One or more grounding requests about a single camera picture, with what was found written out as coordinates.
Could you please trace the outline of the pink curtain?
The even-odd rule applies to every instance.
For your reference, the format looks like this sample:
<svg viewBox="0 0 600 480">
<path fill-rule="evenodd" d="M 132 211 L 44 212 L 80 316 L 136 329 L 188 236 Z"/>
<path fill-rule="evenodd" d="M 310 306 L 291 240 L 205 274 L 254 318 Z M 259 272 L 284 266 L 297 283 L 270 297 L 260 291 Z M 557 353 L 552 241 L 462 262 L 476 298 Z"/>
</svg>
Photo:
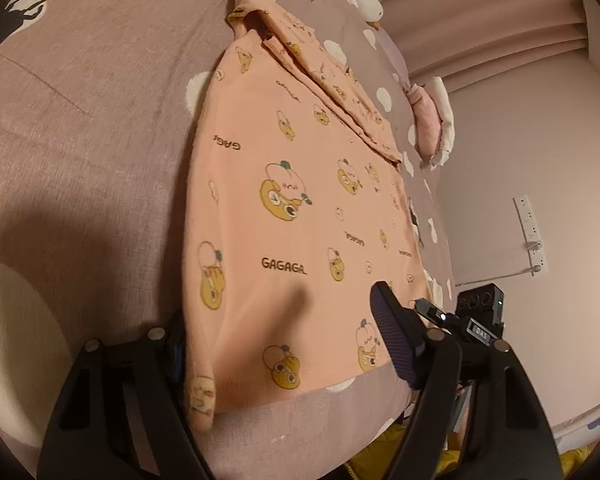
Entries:
<svg viewBox="0 0 600 480">
<path fill-rule="evenodd" d="M 446 89 L 588 47 L 583 0 L 379 0 L 409 78 Z"/>
</svg>

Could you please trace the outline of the white wall power strip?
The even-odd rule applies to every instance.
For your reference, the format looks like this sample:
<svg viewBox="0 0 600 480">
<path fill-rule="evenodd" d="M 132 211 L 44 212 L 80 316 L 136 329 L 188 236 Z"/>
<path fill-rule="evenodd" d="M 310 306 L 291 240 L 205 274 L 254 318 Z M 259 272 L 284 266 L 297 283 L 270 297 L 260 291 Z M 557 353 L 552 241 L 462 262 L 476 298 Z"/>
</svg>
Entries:
<svg viewBox="0 0 600 480">
<path fill-rule="evenodd" d="M 528 254 L 530 272 L 532 275 L 545 273 L 547 271 L 547 263 L 544 245 L 529 197 L 527 195 L 520 195 L 514 197 L 513 201 L 522 234 L 524 234 L 524 249 Z"/>
</svg>

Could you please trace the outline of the peach cartoon print shirt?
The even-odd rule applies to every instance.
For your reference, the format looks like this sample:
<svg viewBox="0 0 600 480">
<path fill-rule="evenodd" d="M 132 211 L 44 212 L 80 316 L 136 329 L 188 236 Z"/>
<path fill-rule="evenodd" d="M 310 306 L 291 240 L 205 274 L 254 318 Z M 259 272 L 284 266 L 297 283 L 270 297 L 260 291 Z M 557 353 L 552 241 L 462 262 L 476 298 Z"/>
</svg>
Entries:
<svg viewBox="0 0 600 480">
<path fill-rule="evenodd" d="M 194 430 L 385 366 L 371 286 L 429 294 L 402 156 L 353 70 L 275 0 L 235 0 L 228 21 L 186 200 Z"/>
</svg>

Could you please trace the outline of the mauve polka dot bedspread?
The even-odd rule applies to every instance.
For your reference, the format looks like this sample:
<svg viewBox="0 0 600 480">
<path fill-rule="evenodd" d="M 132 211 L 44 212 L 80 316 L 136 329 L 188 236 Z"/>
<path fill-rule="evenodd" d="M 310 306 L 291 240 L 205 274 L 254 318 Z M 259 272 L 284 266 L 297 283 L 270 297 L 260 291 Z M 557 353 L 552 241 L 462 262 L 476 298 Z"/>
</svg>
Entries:
<svg viewBox="0 0 600 480">
<path fill-rule="evenodd" d="M 277 0 L 409 147 L 404 60 L 349 0 Z M 188 164 L 233 0 L 0 0 L 0 437 L 34 474 L 83 343 L 181 310 Z"/>
</svg>

